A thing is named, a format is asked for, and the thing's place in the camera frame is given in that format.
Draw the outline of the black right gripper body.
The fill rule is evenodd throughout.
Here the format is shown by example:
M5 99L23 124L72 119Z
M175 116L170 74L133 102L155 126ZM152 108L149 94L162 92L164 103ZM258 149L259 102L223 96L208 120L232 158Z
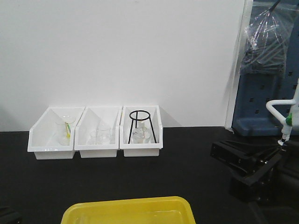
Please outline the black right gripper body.
M249 202L262 205L299 206L299 146L284 144L281 158L252 187Z

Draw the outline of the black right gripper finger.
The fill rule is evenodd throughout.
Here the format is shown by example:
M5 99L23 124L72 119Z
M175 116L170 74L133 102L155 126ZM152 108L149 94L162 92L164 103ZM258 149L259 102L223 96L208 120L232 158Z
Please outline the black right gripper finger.
M280 150L277 144L249 144L231 140L214 142L211 157L240 174L253 174Z
M273 199L273 181L280 154L273 156L251 175L241 176L231 170L229 193L242 202L270 202Z

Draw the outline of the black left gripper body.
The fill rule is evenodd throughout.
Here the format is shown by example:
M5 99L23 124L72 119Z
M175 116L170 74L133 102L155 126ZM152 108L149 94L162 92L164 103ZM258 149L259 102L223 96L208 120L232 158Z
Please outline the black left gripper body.
M8 206L1 206L0 224L22 224L22 215Z

